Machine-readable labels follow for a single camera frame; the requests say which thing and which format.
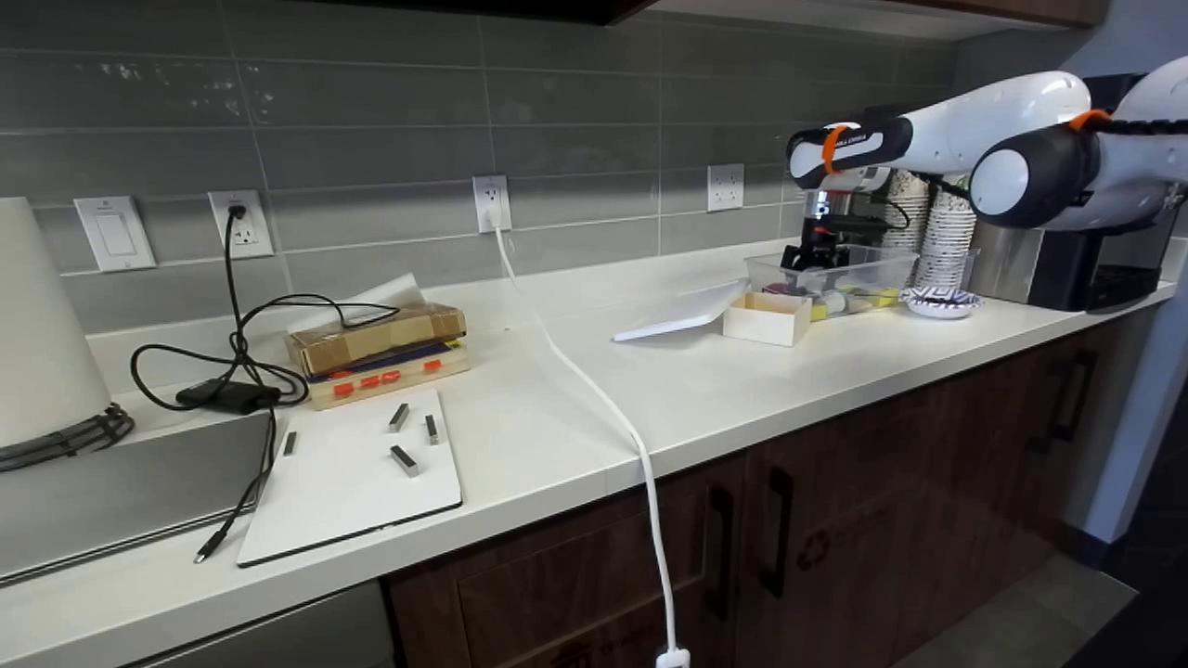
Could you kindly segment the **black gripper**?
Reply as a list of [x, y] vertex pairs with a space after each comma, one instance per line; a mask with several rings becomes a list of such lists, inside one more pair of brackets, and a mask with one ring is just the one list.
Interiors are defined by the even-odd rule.
[[848, 190], [811, 190], [803, 237], [783, 248], [781, 264], [786, 270], [811, 266], [848, 266], [848, 242], [871, 244], [890, 232], [881, 216], [860, 216]]

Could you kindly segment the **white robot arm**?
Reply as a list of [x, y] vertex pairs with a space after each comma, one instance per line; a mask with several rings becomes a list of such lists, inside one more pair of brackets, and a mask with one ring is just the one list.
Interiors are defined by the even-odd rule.
[[786, 137], [803, 190], [859, 187], [860, 170], [960, 174], [978, 221], [1001, 232], [1146, 228], [1188, 181], [1188, 56], [1141, 73], [1113, 108], [1074, 71], [1036, 71]]

